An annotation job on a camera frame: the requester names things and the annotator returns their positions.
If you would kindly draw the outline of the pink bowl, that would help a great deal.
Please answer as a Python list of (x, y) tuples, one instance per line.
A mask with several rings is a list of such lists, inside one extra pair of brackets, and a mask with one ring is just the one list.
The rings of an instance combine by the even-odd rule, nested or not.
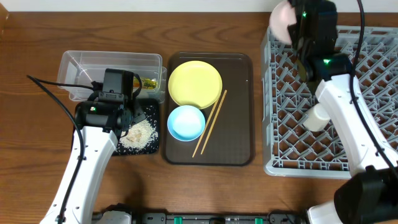
[(272, 11), (269, 19), (269, 27), (271, 28), (273, 36), (285, 44), (292, 43), (288, 26), (296, 23), (295, 9), (288, 0), (280, 2)]

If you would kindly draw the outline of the rice pile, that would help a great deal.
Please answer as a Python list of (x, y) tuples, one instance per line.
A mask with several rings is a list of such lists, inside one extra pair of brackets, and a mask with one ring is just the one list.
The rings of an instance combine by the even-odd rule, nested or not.
[(126, 137), (120, 138), (114, 156), (153, 154), (159, 149), (159, 105), (142, 107), (146, 119), (133, 126)]

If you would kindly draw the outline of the green snack wrapper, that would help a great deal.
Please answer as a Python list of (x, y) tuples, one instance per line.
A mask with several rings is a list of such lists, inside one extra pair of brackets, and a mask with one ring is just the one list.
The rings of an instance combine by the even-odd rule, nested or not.
[(155, 90), (158, 87), (158, 82), (156, 79), (150, 79), (150, 78), (141, 78), (141, 85), (139, 84), (139, 80), (137, 78), (133, 79), (133, 88), (141, 88), (143, 90)]

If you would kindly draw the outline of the blue bowl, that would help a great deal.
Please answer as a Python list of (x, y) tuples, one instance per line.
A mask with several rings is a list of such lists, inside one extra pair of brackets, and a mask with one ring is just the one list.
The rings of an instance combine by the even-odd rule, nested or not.
[(169, 133), (178, 141), (192, 141), (200, 137), (205, 129), (205, 116), (190, 105), (175, 108), (167, 119)]

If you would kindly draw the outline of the white cup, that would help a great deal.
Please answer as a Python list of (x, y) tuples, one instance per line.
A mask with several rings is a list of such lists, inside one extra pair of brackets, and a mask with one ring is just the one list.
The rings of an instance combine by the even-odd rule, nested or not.
[(303, 126), (312, 132), (323, 130), (330, 121), (328, 112), (320, 103), (310, 108), (305, 114), (307, 118), (303, 122)]

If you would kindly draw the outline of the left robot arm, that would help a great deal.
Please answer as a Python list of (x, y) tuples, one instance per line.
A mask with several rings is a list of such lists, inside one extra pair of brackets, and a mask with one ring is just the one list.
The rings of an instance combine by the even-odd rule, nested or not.
[(74, 126), (71, 155), (56, 196), (42, 223), (91, 223), (106, 166), (122, 133), (145, 116), (137, 97), (138, 74), (108, 68), (103, 82), (92, 82), (92, 94), (66, 111)]

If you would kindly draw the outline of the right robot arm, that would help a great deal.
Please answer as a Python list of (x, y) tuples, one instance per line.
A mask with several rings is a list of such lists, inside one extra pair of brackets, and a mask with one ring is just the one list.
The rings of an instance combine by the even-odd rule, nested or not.
[(343, 145), (351, 178), (332, 201), (311, 207), (309, 223), (377, 223), (397, 218), (397, 152), (361, 94), (356, 58), (335, 50), (338, 14), (331, 1), (289, 1), (287, 30), (298, 73), (324, 107)]

